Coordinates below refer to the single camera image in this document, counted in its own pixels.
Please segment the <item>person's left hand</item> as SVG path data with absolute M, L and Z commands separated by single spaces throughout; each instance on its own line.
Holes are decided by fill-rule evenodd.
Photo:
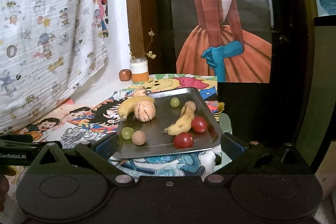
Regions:
M 11 166 L 1 166 L 0 172 L 0 212 L 4 211 L 6 194 L 9 191 L 9 180 L 7 176 L 15 176 L 16 171 Z

